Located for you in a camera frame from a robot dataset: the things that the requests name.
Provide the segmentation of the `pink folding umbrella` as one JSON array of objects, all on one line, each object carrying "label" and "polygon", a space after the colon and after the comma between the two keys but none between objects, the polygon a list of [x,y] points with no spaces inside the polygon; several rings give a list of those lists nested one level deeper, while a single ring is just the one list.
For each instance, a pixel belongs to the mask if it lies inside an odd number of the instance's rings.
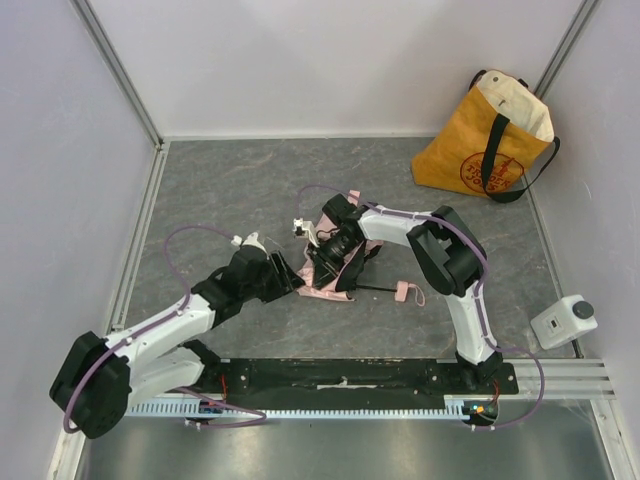
[{"label": "pink folding umbrella", "polygon": [[369,288],[358,278],[384,243],[366,240],[347,225],[345,217],[360,206],[358,190],[341,192],[324,205],[317,222],[301,217],[293,220],[294,235],[307,241],[305,263],[297,272],[303,280],[297,289],[300,296],[350,302],[354,291]]}]

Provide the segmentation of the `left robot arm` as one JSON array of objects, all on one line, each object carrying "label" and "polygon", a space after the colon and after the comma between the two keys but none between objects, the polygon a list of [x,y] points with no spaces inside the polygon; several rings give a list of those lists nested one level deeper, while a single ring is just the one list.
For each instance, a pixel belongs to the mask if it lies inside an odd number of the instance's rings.
[{"label": "left robot arm", "polygon": [[72,344],[49,390],[63,411],[63,429],[89,439],[110,431],[134,405],[196,383],[205,361],[191,339],[258,299],[269,303],[304,286],[278,253],[240,247],[228,265],[186,289],[179,302],[136,326]]}]

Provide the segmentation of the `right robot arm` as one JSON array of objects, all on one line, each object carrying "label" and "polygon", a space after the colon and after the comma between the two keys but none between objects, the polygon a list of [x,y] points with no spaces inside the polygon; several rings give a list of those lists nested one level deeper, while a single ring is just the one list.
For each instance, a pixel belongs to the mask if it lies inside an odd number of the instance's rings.
[{"label": "right robot arm", "polygon": [[502,355],[484,306],[487,258],[456,211],[406,212],[337,194],[318,223],[298,218],[296,236],[307,241],[304,268],[311,293],[335,298],[359,288],[367,261],[386,243],[411,249],[427,283],[444,296],[456,335],[456,360],[467,383],[484,383]]}]

